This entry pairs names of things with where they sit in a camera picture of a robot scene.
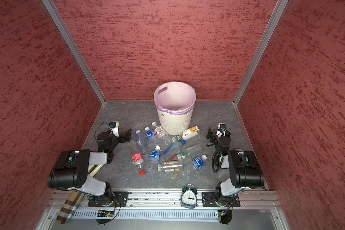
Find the red label red cap bottle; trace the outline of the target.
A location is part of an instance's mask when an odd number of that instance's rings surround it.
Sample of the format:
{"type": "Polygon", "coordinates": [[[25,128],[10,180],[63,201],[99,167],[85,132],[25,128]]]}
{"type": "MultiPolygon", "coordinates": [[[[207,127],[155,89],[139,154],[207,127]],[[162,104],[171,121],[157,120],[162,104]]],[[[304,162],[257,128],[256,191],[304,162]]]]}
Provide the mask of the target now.
{"type": "Polygon", "coordinates": [[[132,155],[133,164],[139,169],[139,174],[143,176],[145,174],[145,161],[141,153],[135,153],[132,155]]]}

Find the green cap clear bottle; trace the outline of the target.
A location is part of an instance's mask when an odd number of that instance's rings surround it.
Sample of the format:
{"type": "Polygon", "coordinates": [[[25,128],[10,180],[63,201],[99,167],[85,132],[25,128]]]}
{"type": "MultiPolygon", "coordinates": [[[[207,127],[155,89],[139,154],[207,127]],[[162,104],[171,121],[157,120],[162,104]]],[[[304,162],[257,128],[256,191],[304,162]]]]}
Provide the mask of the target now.
{"type": "Polygon", "coordinates": [[[204,154],[203,148],[200,145],[194,145],[187,148],[185,151],[179,153],[177,155],[177,159],[179,161],[185,161],[185,160],[194,159],[203,154],[204,154]]]}

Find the purple tinted plastic bottle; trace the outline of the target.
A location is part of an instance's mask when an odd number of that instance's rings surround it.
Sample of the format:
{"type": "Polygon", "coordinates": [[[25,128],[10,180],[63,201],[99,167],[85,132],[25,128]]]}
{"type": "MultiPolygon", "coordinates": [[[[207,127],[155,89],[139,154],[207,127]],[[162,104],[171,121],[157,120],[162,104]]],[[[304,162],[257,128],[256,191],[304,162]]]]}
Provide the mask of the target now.
{"type": "Polygon", "coordinates": [[[137,149],[138,152],[142,155],[145,155],[148,153],[148,144],[145,140],[144,135],[140,130],[136,131],[136,143],[137,143],[137,149]]]}

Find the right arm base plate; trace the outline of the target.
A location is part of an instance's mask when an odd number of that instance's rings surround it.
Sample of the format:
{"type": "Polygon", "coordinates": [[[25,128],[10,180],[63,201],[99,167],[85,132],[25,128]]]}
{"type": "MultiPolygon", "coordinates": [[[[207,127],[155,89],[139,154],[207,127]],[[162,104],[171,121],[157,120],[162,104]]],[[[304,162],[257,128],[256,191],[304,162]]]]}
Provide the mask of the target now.
{"type": "Polygon", "coordinates": [[[239,196],[219,196],[215,192],[202,192],[203,207],[238,208],[241,206],[239,196]]]}

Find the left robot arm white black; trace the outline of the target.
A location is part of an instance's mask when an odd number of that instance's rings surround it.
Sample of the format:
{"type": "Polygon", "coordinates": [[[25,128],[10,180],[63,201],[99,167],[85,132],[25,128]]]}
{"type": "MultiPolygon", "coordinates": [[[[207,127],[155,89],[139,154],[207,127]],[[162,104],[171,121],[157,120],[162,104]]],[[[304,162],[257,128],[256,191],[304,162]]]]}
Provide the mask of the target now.
{"type": "Polygon", "coordinates": [[[110,164],[113,150],[120,143],[131,140],[132,129],[115,136],[113,130],[101,132],[96,137],[97,151],[90,149],[63,151],[48,176],[48,187],[63,191],[77,190],[89,196],[89,204],[109,207],[117,205],[108,182],[95,179],[88,173],[89,166],[110,164]]]}

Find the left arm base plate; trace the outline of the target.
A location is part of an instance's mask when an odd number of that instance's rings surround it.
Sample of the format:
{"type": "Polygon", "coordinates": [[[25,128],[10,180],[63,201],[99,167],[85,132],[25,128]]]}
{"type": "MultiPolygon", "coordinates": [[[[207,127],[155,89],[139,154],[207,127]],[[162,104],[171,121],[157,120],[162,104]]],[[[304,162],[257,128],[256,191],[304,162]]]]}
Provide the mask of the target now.
{"type": "Polygon", "coordinates": [[[88,207],[125,207],[129,192],[111,192],[101,196],[88,197],[88,207]]]}

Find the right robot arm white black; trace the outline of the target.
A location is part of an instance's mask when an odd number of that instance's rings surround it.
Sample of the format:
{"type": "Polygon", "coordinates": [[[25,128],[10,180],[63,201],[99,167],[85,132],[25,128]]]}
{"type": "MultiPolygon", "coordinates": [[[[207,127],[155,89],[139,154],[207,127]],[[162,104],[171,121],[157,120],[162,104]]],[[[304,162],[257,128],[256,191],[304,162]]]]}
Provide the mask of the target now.
{"type": "Polygon", "coordinates": [[[253,151],[230,149],[231,133],[224,123],[209,129],[207,147],[214,146],[211,166],[213,173],[229,170],[229,178],[217,184],[214,193],[203,193],[204,201],[217,207],[239,207],[238,194],[248,189],[263,187],[265,178],[253,151]]]}

